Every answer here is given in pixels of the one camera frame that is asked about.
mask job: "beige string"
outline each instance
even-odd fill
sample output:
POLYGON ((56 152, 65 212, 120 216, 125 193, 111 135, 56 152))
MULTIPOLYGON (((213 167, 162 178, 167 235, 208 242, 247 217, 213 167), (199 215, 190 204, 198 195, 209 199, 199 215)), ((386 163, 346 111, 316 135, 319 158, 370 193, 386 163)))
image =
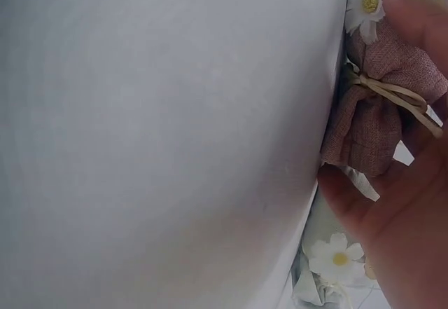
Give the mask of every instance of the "beige string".
POLYGON ((415 118, 434 135, 436 139, 442 137, 442 128, 426 113, 428 104, 420 95, 391 83, 382 83, 369 78, 364 74, 356 74, 354 71, 352 83, 365 86, 375 93, 392 101, 394 104, 408 110, 415 118))

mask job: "white fabric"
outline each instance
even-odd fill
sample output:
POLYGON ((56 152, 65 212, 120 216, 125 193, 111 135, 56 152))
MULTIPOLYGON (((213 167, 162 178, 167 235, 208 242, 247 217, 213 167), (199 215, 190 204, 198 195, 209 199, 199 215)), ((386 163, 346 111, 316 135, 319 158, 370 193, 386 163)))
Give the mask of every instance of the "white fabric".
POLYGON ((1 0, 0 308, 275 308, 345 1, 1 0))

